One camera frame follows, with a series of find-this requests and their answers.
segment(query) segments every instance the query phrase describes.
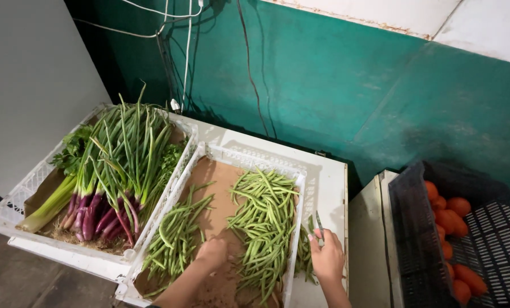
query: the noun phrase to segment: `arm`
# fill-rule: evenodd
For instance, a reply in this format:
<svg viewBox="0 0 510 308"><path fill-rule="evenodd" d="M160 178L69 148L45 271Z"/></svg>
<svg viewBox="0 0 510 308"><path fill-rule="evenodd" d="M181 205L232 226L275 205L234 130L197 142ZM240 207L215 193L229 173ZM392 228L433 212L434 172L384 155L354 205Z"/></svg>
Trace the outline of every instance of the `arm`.
<svg viewBox="0 0 510 308"><path fill-rule="evenodd" d="M205 242L184 273L173 282L153 305L165 308L184 308L195 297L204 279L226 262L227 250L224 240Z"/></svg>
<svg viewBox="0 0 510 308"><path fill-rule="evenodd" d="M320 230L314 230L321 238ZM314 273L323 290L329 308L352 308L348 295L342 287L342 269L344 268L344 251L339 238L330 230L323 229L324 246L320 248L318 240L308 235Z"/></svg>

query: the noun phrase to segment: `peeling paint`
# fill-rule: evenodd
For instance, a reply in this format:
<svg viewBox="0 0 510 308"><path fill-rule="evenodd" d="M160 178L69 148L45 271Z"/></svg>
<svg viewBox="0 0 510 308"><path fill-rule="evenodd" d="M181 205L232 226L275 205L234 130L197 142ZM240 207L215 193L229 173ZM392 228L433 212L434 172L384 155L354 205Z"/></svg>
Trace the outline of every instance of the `peeling paint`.
<svg viewBox="0 0 510 308"><path fill-rule="evenodd" d="M276 3L277 2L277 0L263 0L263 1L272 2L272 3ZM309 11L309 12L313 12L313 13L316 13L316 14L321 14L321 15L326 15L326 16L329 16L329 17L343 19L343 20L350 21L350 22L356 23L356 24L362 24L362 25L366 25L366 26L380 28L380 29L383 29L383 30L388 30L388 31L397 32L397 33L402 33L402 34L409 35L409 36L415 36L415 37L418 37L418 38L421 38L421 39L426 39L426 40L433 40L434 39L434 35L413 32L409 28L405 29L405 28L402 28L402 27L398 27L398 26L394 26L394 25L389 25L387 23L379 23L378 21L367 20L367 19L360 19L360 18L355 18L355 17L348 16L348 15L336 14L336 13L334 13L332 11L323 11L323 10L318 9L318 8L305 7L305 6L301 5L301 4L299 4L297 1L294 1L294 3L288 3L288 2L285 2L284 0L280 0L279 4L284 5L286 7L300 9L300 10L303 10L303 11Z"/></svg>

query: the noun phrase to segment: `crate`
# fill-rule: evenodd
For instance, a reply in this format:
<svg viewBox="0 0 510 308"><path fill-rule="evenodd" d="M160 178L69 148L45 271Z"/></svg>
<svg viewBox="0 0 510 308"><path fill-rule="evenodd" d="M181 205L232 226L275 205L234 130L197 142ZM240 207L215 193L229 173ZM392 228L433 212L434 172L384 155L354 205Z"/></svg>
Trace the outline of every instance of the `crate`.
<svg viewBox="0 0 510 308"><path fill-rule="evenodd" d="M95 108L89 115L87 115L81 123L87 123L91 118L97 115L101 110L106 108L105 105L100 105ZM38 163L30 171L25 178L23 178L17 186L13 188L13 190L5 196L5 198L0 202L0 234L4 234L10 237L23 238L27 240L31 240L34 242L39 242L43 244L50 245L52 247L60 248L70 253L81 254L84 256L93 256L96 258L100 258L102 260L106 260L108 262L114 262L117 264L130 265L134 260L135 256L141 252L142 244L146 240L146 235L148 233L148 226L150 226L155 217L158 216L160 211L162 211L163 205L169 198L169 193L175 187L176 183L178 183L178 179L183 173L186 165L190 161L190 158L194 154L198 143L198 127L197 125L186 124L180 121L172 121L178 129L183 131L188 135L188 143L179 158L179 162L173 171L169 182L163 190L162 196L158 200L158 203L149 217L149 220L146 223L146 227L142 230L139 239L135 243L135 246L132 249L127 249L122 256L116 256L110 253L101 252L95 249L90 249L87 247L82 247L79 245L66 243L62 241L55 240L53 238L41 236L39 234L32 234L28 232L24 232L21 230L15 229L17 223L24 219L24 202L28 198L30 198L38 189L40 184L44 181L44 179L48 176L48 174L53 171L54 167L50 165L50 161L56 153L59 153L63 150L64 144L62 141L55 146L53 151L51 151L42 161ZM80 125L74 127L72 131L78 129Z"/></svg>
<svg viewBox="0 0 510 308"><path fill-rule="evenodd" d="M304 199L304 186L306 181L306 171L301 171L289 166L284 165L278 165L274 162L270 162L265 159L260 159L245 153L236 152L230 149L225 149L223 147L218 146L212 146L212 145L205 145L205 143L200 142L198 145L198 148L196 149L196 152L194 153L192 159L190 160L189 164L186 166L185 171L183 172L183 175L181 176L181 179L179 179L178 185L173 189L173 191L170 194L169 199L167 200L167 203L165 204L162 212L159 214L157 220L152 225L148 238L152 238L159 227L159 222L163 219L164 215L171 210L172 206L174 206L183 192L183 189L185 188L186 182L190 175L192 174L192 170L194 169L194 166L196 166L197 161L202 158L204 155L207 155L210 159L223 162L228 165L233 165L236 167L244 168L244 169L250 169L252 171L255 171L255 167L258 167L261 170L264 171L270 171L272 169L275 169L276 172L285 175L286 177L292 179L296 178L296 185L299 187L300 195L299 195L299 203L297 204L296 210L296 227L293 231L293 242L291 245L291 251L289 255L289 261L288 261L288 267L286 272L286 280L283 287L283 297L282 301L284 303L284 308L289 307L289 303L291 301L291 294L293 290L293 274L295 272L295 261L297 258L297 244L299 241L300 236L300 225L301 225L301 218L302 218L302 212L303 212L303 199ZM150 244L150 241L144 242L144 249L143 252L146 251L146 247ZM151 304L151 302L147 299L143 299L142 296L139 294L139 292L135 289L135 286L133 285L133 281L137 277L138 274L141 273L142 269L142 262L145 259L146 255L138 255L136 260L134 261L131 270L129 271L128 275L126 276L126 279L123 283L121 283L118 288L116 289L116 298L119 300L123 300L128 302L129 304L134 304L137 306L145 307Z"/></svg>
<svg viewBox="0 0 510 308"><path fill-rule="evenodd" d="M453 246L449 262L468 266L488 287L467 307L510 307L510 190L487 175L427 161L409 166L388 186L404 306L461 307L452 291L424 180L433 182L445 199L464 197L471 204L464 217L469 234L447 238Z"/></svg>

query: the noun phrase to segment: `white plug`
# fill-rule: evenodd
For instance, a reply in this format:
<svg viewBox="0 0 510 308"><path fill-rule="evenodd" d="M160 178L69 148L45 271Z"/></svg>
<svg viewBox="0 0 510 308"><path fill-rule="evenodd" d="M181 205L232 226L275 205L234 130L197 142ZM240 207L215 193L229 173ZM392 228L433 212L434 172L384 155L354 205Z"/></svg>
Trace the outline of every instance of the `white plug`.
<svg viewBox="0 0 510 308"><path fill-rule="evenodd" d="M179 106L179 103L175 99L171 100L171 109L173 109L173 111L181 109L181 106Z"/></svg>

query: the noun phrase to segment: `white plastic crate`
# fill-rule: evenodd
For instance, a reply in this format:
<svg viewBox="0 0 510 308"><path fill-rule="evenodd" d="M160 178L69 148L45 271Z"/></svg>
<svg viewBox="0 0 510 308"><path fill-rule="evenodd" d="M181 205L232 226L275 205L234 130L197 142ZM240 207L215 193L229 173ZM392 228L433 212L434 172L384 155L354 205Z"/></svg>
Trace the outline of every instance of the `white plastic crate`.
<svg viewBox="0 0 510 308"><path fill-rule="evenodd" d="M275 169L279 174L285 175L286 177L292 179L296 178L297 181L295 185L299 187L300 195L299 195L299 203L297 204L297 216L296 216L296 226L293 231L293 242L291 246L291 254L289 255L289 262L286 272L286 280L284 284L284 292L283 292L283 303L284 308L289 307L289 303L291 301L291 294L293 291L293 275L295 274L295 261L297 259L297 245L300 236L300 225L301 218L303 212L303 199L304 199L304 186L306 181L306 171L301 171L299 169L286 166L286 165L278 165L277 163L268 161L266 159L261 159L246 153L237 152L230 149L225 149L223 147L206 145L204 142L200 142L196 152L190 159L190 162L186 166L183 175L179 179L178 184L175 186L173 191L171 192L167 202L165 203L161 213L158 215L157 219L154 221L153 225L150 227L148 239L151 239L158 227L160 225L160 221L162 221L163 217L171 208L178 202L181 193L183 192L186 182L190 175L192 174L192 170L196 163L200 158L204 155L207 155L210 159L225 163L227 165L233 165L235 167L240 167L244 169L249 169L255 171L255 167L258 167L261 170L270 171ZM136 290L133 285L133 281L141 273L142 262L146 257L146 248L150 244L150 240L147 240L143 244L142 254L138 254L135 261L133 262L131 269L126 276L126 279L123 283L118 285L116 289L116 298L119 300L123 300L129 304L145 307L150 305L151 302L147 299L142 298L139 292Z"/></svg>
<svg viewBox="0 0 510 308"><path fill-rule="evenodd" d="M94 115L99 113L104 108L106 108L105 105L98 106L89 115L87 115L82 120L81 123L87 123ZM21 180L21 182L19 182L19 184L15 186L13 190L9 194L7 194L5 198L0 202L0 234L47 244L70 253L81 254L84 256L92 256L98 259L105 260L107 262L131 265L132 261L135 259L135 256L142 252L141 251L141 249L143 248L142 244L146 240L146 235L149 232L150 226L155 220L155 217L157 217L162 211L162 208L166 204L166 201L168 200L172 189L175 187L176 183L178 183L178 179L181 177L181 174L185 170L186 165L188 164L190 158L197 149L198 143L197 125L186 124L181 121L172 122L176 125L176 127L179 130L187 134L189 138L188 142L183 151L183 154L179 158L179 163L175 167L175 170L173 171L169 179L169 182L167 183L166 187L163 190L162 196L158 200L158 203L156 204L153 213L150 215L149 220L146 223L146 227L144 227L139 236L139 239L135 243L135 246L132 249L127 249L122 256L116 256L110 253L101 252L95 249L90 249L87 247L82 247L79 245L58 241L53 238L15 229L16 224L24 219L23 210L25 200L30 198L36 192L36 190L38 189L40 184L44 181L44 179L48 176L48 174L51 171L53 171L54 167L49 163L51 162L53 156L56 153L59 153L64 149L64 144L62 143L62 141L59 144L57 144L53 151L51 151L42 161L40 161L39 164L36 165L34 169L32 169L32 171L30 171L26 175L26 177L23 178L23 180ZM77 130L79 126L80 125L74 127L72 131Z"/></svg>

